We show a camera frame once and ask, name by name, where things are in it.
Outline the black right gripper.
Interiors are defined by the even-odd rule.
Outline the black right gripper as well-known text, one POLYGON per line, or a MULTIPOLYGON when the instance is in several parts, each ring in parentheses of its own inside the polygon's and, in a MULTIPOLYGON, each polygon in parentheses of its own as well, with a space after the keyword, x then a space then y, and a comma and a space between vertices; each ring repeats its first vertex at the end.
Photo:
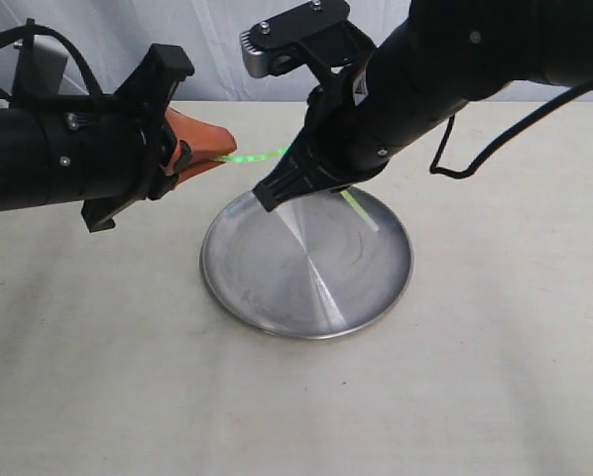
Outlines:
POLYGON ((252 189, 266 211, 319 192, 345 190, 384 170, 391 148, 369 139, 357 125, 356 106, 366 97, 365 66, 347 66, 311 91, 302 128, 252 189))

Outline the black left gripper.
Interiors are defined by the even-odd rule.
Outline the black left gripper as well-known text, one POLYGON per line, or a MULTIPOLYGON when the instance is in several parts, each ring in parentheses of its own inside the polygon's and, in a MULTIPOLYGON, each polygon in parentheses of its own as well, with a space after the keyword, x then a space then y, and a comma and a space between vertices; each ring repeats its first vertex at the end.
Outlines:
POLYGON ((181 157, 182 142, 194 159, 215 159, 237 149, 227 129, 167 110, 179 84, 193 74, 182 47, 153 44, 121 86, 104 97, 103 111, 72 107, 43 115, 50 171, 45 203, 80 201, 88 231, 107 231, 115 227, 116 215, 147 198, 172 152, 165 191, 222 166, 215 160, 187 164, 181 157))

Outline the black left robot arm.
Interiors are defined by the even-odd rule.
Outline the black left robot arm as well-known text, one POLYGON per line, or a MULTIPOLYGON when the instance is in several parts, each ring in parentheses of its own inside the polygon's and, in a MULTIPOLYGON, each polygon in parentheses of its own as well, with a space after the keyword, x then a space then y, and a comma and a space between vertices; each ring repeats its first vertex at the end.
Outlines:
POLYGON ((194 73, 182 48, 151 45, 100 107, 47 80, 65 63, 36 46, 19 50, 13 96, 0 108, 0 212, 81 202, 87 229, 106 231, 133 203, 162 198, 236 150, 227 129, 172 108, 194 73))

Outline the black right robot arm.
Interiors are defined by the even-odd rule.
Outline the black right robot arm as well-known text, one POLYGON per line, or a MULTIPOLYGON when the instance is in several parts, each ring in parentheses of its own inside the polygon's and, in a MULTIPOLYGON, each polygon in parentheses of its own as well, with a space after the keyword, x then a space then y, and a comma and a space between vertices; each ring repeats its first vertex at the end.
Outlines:
POLYGON ((380 44, 349 12, 344 1, 309 1, 241 37, 253 77, 306 66, 317 80, 302 128, 254 187, 267 210, 372 179, 396 153, 512 82, 562 88, 466 169, 449 172, 469 178, 535 122, 593 91, 593 1, 414 1, 380 44))

